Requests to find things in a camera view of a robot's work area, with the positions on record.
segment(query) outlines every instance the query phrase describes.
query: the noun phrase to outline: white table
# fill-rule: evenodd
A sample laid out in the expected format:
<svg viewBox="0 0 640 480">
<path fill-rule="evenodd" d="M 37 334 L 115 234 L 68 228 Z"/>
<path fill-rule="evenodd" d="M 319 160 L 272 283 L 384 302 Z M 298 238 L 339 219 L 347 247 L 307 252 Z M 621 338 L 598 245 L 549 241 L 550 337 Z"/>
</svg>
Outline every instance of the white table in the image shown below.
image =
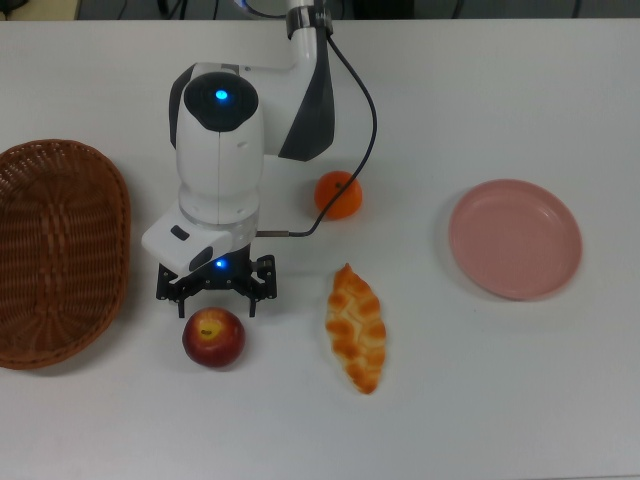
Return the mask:
<svg viewBox="0 0 640 480">
<path fill-rule="evenodd" d="M 201 293 L 243 320 L 227 372 L 184 354 L 184 321 L 155 300 L 143 231 L 174 201 L 174 79 L 196 61 L 284 66 L 272 22 L 5 24 L 0 150 L 70 138 L 109 156 L 133 207 L 128 300 L 76 357 L 0 371 L 0 478 L 18 480 L 516 479 L 640 474 L 640 22 L 337 23 L 376 100 L 380 132 L 352 220 L 259 239 L 279 296 Z M 353 169 L 366 102 L 332 57 L 334 145 L 267 158 L 262 228 L 311 223 L 322 173 Z M 584 236 L 560 294 L 498 299 L 446 241 L 473 185 L 521 178 L 558 195 Z M 379 294 L 384 378 L 355 393 L 330 352 L 325 302 L 344 262 Z"/>
</svg>

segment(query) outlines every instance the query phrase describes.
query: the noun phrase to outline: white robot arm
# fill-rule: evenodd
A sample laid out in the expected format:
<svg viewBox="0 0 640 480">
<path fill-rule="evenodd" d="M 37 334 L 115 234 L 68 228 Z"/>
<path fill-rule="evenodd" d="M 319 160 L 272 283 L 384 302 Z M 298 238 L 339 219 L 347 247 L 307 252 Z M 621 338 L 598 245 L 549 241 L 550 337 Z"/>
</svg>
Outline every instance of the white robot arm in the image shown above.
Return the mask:
<svg viewBox="0 0 640 480">
<path fill-rule="evenodd" d="M 322 0 L 289 7 L 289 70 L 199 63 L 173 85 L 170 137 L 181 185 L 142 243 L 160 263 L 156 296 L 176 301 L 180 316 L 201 289 L 235 289 L 250 298 L 252 316 L 257 301 L 276 296 L 273 257 L 249 260 L 264 155 L 307 161 L 333 142 L 331 20 Z"/>
</svg>

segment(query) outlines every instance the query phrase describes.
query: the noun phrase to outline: apple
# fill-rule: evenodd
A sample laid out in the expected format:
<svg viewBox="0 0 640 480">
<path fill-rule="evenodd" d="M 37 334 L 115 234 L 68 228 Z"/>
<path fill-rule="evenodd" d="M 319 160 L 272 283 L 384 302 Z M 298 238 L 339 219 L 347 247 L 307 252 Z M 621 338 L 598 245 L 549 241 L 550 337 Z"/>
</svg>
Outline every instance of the apple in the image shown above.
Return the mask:
<svg viewBox="0 0 640 480">
<path fill-rule="evenodd" d="M 233 363 L 244 348 L 244 327 L 223 308 L 204 308 L 187 321 L 182 345 L 191 360 L 206 367 Z"/>
</svg>

